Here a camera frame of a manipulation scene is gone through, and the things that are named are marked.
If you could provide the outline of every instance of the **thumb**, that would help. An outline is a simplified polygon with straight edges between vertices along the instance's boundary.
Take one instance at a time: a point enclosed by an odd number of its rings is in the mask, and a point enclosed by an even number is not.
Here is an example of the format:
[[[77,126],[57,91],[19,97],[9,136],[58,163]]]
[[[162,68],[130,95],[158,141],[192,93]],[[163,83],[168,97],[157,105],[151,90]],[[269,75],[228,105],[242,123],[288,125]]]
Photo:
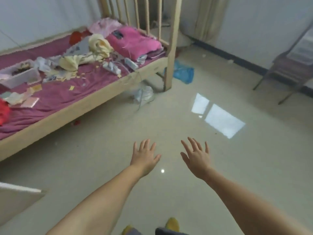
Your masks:
[[[182,159],[184,160],[186,165],[189,167],[190,161],[189,161],[188,156],[185,153],[183,153],[183,152],[181,152],[180,155],[182,156]]]
[[[160,161],[161,159],[161,154],[156,155],[156,157],[154,158],[154,165],[157,165],[157,163]]]

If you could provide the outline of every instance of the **person's left hand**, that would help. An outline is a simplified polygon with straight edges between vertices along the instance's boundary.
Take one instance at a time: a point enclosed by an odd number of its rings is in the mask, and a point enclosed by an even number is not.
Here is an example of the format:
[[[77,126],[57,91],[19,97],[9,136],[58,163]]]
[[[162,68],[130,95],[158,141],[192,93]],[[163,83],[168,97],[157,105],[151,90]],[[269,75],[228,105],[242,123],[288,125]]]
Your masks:
[[[150,139],[141,142],[139,150],[137,150],[137,142],[134,143],[133,156],[131,158],[131,166],[136,166],[142,171],[144,177],[149,174],[161,159],[161,154],[154,157],[156,143],[149,148]]]

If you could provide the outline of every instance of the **mattress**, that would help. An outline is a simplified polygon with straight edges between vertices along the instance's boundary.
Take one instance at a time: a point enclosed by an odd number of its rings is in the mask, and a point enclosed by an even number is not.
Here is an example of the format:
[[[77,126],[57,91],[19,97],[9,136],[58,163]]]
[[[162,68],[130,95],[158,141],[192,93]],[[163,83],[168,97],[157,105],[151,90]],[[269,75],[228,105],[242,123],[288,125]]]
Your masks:
[[[27,51],[23,50],[1,55],[0,69],[27,59],[35,60],[38,56],[47,58],[61,55],[70,47],[68,42],[69,36],[66,36]],[[145,64],[140,67],[161,57],[163,57],[163,55],[151,60],[146,60]],[[120,69],[122,70],[122,77],[128,74],[123,67],[120,67]],[[3,126],[0,126],[0,140],[9,137],[119,79],[116,75],[106,71],[99,62],[81,65],[77,75],[79,75],[80,78],[65,80],[64,82],[51,81],[43,83],[42,90],[33,94],[34,97],[39,98],[39,101],[33,108],[11,108],[9,120],[4,123]],[[24,83],[10,91],[24,93],[28,87],[29,85]],[[0,93],[5,91],[8,91],[8,89],[0,85]]]

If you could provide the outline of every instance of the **finger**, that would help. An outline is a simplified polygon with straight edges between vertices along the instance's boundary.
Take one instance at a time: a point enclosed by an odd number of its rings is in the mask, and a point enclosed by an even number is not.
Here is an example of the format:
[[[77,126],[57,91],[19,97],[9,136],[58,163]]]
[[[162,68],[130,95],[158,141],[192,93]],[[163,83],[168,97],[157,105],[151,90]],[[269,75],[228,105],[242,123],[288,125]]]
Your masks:
[[[156,155],[156,157],[154,158],[154,165],[157,165],[157,163],[160,161],[161,159],[161,154]]]
[[[156,148],[156,143],[153,143],[152,146],[151,146],[151,148],[150,148],[150,151],[154,151],[155,148]]]
[[[142,140],[142,142],[140,143],[139,150],[143,150],[143,147],[145,146],[145,142],[146,140]]]
[[[134,142],[133,153],[137,151],[137,142]]]
[[[201,144],[200,144],[197,140],[195,140],[194,138],[193,138],[193,140],[196,142],[196,144],[197,144],[199,150],[202,151],[202,146],[201,146]]]
[[[183,141],[183,140],[181,140],[181,142],[182,142],[182,145],[184,146],[187,154],[190,155],[192,152],[191,152],[190,148],[188,147],[187,143],[185,143],[185,141]]]
[[[186,163],[186,165],[189,166],[190,161],[189,161],[188,156],[187,156],[185,153],[183,153],[183,152],[181,152],[180,155],[182,156],[182,159],[184,160],[184,162]]]
[[[148,149],[150,144],[150,139],[147,139],[143,148]]]
[[[206,152],[206,153],[209,153],[209,146],[208,146],[208,143],[207,143],[207,142],[205,142],[205,152]]]
[[[188,140],[191,143],[191,146],[193,147],[194,152],[197,151],[198,150],[198,145],[196,144],[196,142],[192,138],[190,138],[190,137],[188,137]]]

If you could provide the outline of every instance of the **white plastic container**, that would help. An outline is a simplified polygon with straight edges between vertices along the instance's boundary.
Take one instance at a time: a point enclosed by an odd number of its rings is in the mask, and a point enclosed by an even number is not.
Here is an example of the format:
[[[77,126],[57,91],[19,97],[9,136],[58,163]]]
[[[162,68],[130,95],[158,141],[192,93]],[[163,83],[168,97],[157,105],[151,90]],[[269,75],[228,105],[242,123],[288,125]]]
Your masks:
[[[13,66],[10,66],[10,67],[7,67],[7,68],[0,70],[0,74],[10,75],[9,78],[0,80],[0,84],[9,88],[9,89],[12,89],[16,86],[23,84],[24,82],[28,82],[28,81],[33,80],[33,79],[37,79],[38,81],[40,81],[41,80],[40,74],[39,74],[38,70],[34,69],[34,68],[31,68],[25,72],[22,72],[20,74],[12,76],[12,73],[14,71],[18,70],[18,67],[20,67],[23,63],[30,63],[31,67],[34,66],[33,60],[29,59],[29,60],[17,63]]]

